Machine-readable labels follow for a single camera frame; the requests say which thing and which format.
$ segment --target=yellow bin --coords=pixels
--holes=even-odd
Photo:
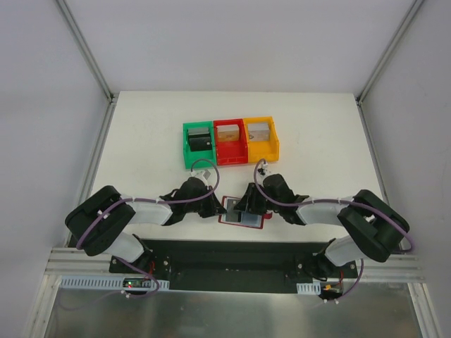
[[[249,163],[256,163],[261,158],[268,162],[278,161],[279,159],[279,138],[277,138],[276,126],[271,116],[265,118],[243,118],[247,138],[247,151]],[[269,141],[253,142],[249,139],[249,130],[247,125],[250,123],[268,123]]]

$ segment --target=gray floor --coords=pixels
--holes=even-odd
[[[60,290],[64,306],[105,294]],[[316,296],[160,292],[148,299],[114,294],[68,312],[55,306],[46,337],[420,337],[405,284],[360,284],[338,305]]]

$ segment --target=tabletop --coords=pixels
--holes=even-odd
[[[270,92],[121,92],[92,193],[111,184],[133,197],[167,194],[190,176],[183,123],[258,116],[273,117],[280,141],[279,161],[268,169],[282,174],[295,194],[345,197],[369,189],[381,196],[352,94]],[[253,170],[254,164],[220,166],[218,199],[241,197]],[[327,242],[347,234],[332,225],[291,225],[279,215],[261,230],[188,214],[168,227],[138,224],[125,231],[150,239],[257,242]]]

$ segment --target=black mounting plate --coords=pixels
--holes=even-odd
[[[212,292],[296,294],[297,283],[311,283],[303,262],[327,243],[203,242],[143,239],[155,255],[153,276],[170,289]],[[110,273],[136,273],[111,259]],[[351,263],[331,277],[356,278]]]

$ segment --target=gray wall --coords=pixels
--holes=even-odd
[[[68,0],[112,90],[358,92],[412,0]]]
[[[390,202],[412,226],[451,337],[451,1],[428,0],[364,102]]]
[[[0,11],[0,337],[22,334],[106,100],[50,0]]]

